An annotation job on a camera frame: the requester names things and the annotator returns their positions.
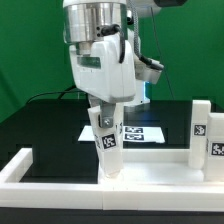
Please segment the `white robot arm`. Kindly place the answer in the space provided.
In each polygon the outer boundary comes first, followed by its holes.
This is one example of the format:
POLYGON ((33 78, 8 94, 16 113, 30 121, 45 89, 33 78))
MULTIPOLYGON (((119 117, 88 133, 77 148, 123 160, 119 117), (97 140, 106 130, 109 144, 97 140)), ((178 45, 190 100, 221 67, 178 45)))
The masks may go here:
POLYGON ((76 87, 100 107, 102 128, 115 124, 115 108, 136 97, 139 80, 155 84, 164 66, 140 51, 138 24, 187 0, 64 0, 64 41, 69 45, 76 87))

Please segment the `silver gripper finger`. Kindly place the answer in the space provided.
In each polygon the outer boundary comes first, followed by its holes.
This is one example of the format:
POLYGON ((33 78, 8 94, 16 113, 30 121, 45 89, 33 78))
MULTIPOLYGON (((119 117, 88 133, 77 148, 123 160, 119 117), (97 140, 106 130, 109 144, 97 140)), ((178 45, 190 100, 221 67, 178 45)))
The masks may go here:
POLYGON ((101 128, 112 128, 116 105, 105 101, 100 102, 99 125, 101 128))

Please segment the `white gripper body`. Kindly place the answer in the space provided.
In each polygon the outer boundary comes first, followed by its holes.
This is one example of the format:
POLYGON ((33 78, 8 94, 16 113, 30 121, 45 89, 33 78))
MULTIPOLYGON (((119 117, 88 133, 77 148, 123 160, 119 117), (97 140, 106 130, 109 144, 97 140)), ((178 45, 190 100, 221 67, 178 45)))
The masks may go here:
POLYGON ((108 103, 132 101, 136 94, 132 48, 125 41, 125 58, 119 62, 120 37, 105 36, 94 42, 90 55, 78 55, 75 46, 69 47, 72 74, 78 89, 108 103))

